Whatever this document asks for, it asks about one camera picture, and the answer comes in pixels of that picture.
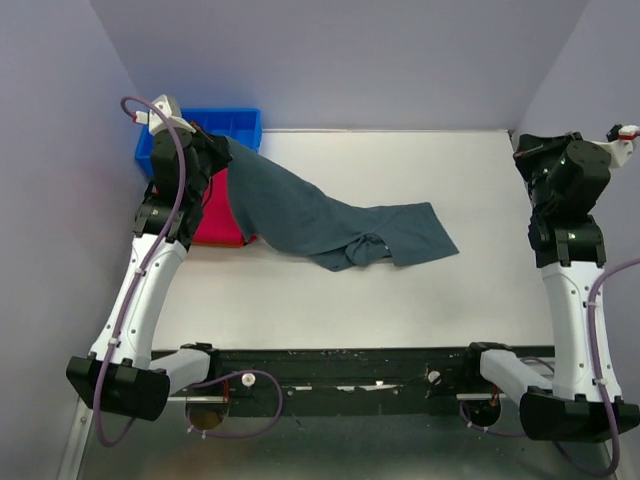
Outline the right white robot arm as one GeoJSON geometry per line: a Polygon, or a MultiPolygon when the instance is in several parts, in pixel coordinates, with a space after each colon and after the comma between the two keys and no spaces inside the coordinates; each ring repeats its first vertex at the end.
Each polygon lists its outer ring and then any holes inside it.
{"type": "Polygon", "coordinates": [[[639,408],[624,401],[611,365],[602,311],[606,250],[591,214],[638,137],[636,125],[614,126],[604,142],[578,132],[523,134],[513,155],[532,207],[528,239],[547,291],[555,372],[545,378],[490,344],[459,371],[467,389],[494,384],[513,400],[532,440],[599,443],[639,424],[639,408]]]}

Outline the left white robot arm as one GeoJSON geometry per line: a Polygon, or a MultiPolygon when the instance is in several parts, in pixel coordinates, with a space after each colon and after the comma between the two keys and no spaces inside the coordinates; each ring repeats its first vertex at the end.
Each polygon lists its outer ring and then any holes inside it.
{"type": "Polygon", "coordinates": [[[129,264],[111,314],[85,357],[69,360],[66,377],[94,411],[156,420],[168,398],[191,386],[214,393],[222,380],[208,344],[152,357],[156,325],[169,286],[203,218],[215,174],[231,160],[226,137],[197,128],[155,135],[153,176],[134,220],[129,264]]]}

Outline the grey blue t shirt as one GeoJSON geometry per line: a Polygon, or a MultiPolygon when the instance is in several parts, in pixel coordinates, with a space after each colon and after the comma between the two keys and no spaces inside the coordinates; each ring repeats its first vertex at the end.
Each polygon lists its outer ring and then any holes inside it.
{"type": "Polygon", "coordinates": [[[260,237],[332,272],[383,259],[409,267],[459,253],[428,202],[352,206],[238,141],[228,143],[228,199],[245,238],[260,237]]]}

